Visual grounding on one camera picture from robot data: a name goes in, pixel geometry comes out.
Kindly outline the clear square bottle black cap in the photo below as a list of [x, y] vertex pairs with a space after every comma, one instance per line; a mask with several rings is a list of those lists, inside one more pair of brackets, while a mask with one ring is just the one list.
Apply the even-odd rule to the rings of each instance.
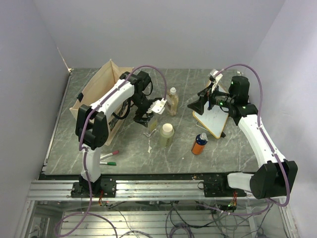
[[158, 125], [158, 119], [156, 116], [154, 116], [148, 122], [148, 127], [147, 127], [146, 131], [144, 132], [144, 135], [146, 137], [151, 137], [153, 135], [153, 133], [156, 131], [157, 125]]

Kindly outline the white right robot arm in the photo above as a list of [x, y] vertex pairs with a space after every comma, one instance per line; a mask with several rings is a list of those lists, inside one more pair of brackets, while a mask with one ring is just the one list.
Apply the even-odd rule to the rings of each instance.
[[234, 76], [225, 92], [218, 82], [222, 74], [210, 75], [207, 87], [198, 92], [198, 99], [188, 105], [194, 118], [215, 138], [224, 136], [228, 118], [246, 136], [257, 160], [254, 173], [224, 172], [222, 181], [213, 187], [224, 196], [236, 189], [250, 192], [255, 198], [274, 198], [290, 195], [298, 166], [286, 160], [269, 137], [255, 105], [249, 101], [250, 83], [244, 76]]

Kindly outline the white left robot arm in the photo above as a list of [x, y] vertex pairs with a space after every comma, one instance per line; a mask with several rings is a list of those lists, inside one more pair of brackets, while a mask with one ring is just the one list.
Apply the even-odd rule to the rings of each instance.
[[101, 147], [110, 139], [111, 123], [126, 119], [135, 106], [133, 121], [148, 127], [154, 119], [156, 102], [161, 98], [148, 99], [144, 90], [152, 86], [148, 73], [139, 71], [122, 73], [114, 86], [97, 101], [82, 104], [77, 112], [75, 134], [79, 141], [79, 150], [83, 153], [83, 167], [79, 180], [74, 183], [72, 197], [77, 195], [95, 197], [111, 191], [111, 187], [102, 184], [100, 168]]

